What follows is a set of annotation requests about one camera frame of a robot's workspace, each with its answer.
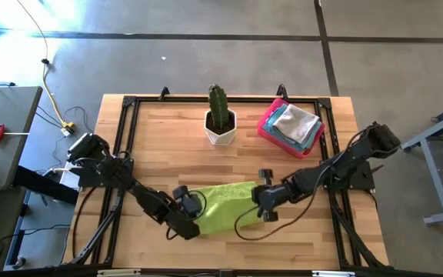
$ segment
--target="cactus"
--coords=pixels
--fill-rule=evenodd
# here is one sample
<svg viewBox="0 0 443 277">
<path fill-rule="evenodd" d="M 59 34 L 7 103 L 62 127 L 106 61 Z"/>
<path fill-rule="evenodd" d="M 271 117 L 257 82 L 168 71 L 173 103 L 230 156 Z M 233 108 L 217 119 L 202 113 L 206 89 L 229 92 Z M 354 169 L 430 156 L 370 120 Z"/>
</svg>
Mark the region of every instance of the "cactus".
<svg viewBox="0 0 443 277">
<path fill-rule="evenodd" d="M 219 129 L 228 122 L 228 104 L 225 90 L 214 84 L 209 87 L 209 108 L 212 111 L 213 126 Z"/>
</svg>

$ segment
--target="screwdriver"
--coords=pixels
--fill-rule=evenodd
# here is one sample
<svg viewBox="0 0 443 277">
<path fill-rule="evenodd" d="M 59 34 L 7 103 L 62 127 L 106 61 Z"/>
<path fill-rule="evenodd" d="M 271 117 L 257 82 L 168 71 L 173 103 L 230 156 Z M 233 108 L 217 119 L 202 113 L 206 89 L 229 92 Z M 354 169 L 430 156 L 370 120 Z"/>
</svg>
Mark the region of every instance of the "screwdriver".
<svg viewBox="0 0 443 277">
<path fill-rule="evenodd" d="M 28 135 L 28 133 L 7 133 L 5 132 L 5 125 L 0 124 L 0 141 L 3 139 L 5 135 Z"/>
</svg>

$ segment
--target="potted cactus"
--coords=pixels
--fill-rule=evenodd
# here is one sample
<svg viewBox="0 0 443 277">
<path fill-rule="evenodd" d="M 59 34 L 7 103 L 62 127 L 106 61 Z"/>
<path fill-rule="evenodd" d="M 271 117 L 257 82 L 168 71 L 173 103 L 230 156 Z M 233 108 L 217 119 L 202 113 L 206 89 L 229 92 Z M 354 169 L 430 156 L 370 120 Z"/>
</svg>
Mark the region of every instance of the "potted cactus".
<svg viewBox="0 0 443 277">
<path fill-rule="evenodd" d="M 237 114 L 228 108 L 227 95 L 219 85 L 209 87 L 209 111 L 205 113 L 205 130 L 214 145 L 228 145 L 235 137 Z"/>
</svg>

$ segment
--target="gray metal stand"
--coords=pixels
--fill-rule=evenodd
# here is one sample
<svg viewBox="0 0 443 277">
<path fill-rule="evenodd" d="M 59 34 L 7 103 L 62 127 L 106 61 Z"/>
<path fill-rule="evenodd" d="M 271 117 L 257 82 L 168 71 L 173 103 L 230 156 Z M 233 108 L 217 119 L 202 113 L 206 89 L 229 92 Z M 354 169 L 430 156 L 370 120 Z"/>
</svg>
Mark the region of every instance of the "gray metal stand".
<svg viewBox="0 0 443 277">
<path fill-rule="evenodd" d="M 403 151 L 409 152 L 412 148 L 416 146 L 421 146 L 425 155 L 425 160 L 428 165 L 428 170 L 430 171 L 435 189 L 437 190 L 437 194 L 443 209 L 443 183 L 439 174 L 440 168 L 435 164 L 434 156 L 432 155 L 430 142 L 430 140 L 435 139 L 436 136 L 441 135 L 442 133 L 443 121 L 435 124 L 426 131 L 410 139 L 409 141 L 401 145 L 401 148 L 403 149 Z M 443 213 L 424 218 L 424 221 L 426 225 L 443 222 Z"/>
</svg>

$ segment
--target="yellow cable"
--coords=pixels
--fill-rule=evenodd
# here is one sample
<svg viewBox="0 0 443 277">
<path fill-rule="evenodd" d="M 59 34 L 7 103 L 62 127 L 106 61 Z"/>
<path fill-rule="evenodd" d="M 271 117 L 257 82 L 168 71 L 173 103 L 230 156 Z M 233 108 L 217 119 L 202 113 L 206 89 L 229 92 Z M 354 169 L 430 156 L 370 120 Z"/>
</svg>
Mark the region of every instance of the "yellow cable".
<svg viewBox="0 0 443 277">
<path fill-rule="evenodd" d="M 40 29 L 40 26 L 37 24 L 36 20 L 32 17 L 32 15 L 30 15 L 30 12 L 27 11 L 27 9 L 25 8 L 25 6 L 20 2 L 20 0 L 16 0 L 20 6 L 25 10 L 25 12 L 27 13 L 27 15 L 32 19 L 32 21 L 35 23 L 35 26 L 37 26 L 38 30 L 40 31 L 40 34 L 42 35 L 42 38 L 44 39 L 45 42 L 45 59 L 48 60 L 48 52 L 49 52 L 49 47 L 47 45 L 47 39 L 45 38 L 44 32 Z M 46 68 L 46 64 L 44 64 L 44 69 L 42 70 L 42 83 L 44 84 L 44 89 L 45 92 L 47 92 L 47 96 L 49 97 L 49 99 L 51 99 L 51 103 L 52 103 L 52 108 L 55 111 L 55 114 L 58 116 L 59 121 L 61 122 L 62 127 L 65 127 L 68 125 L 67 122 L 65 122 L 65 120 L 62 118 L 61 113 L 58 110 L 58 106 L 55 104 L 54 98 L 51 95 L 51 92 L 49 92 L 49 88 L 47 87 L 47 83 L 45 82 L 45 68 Z"/>
</svg>

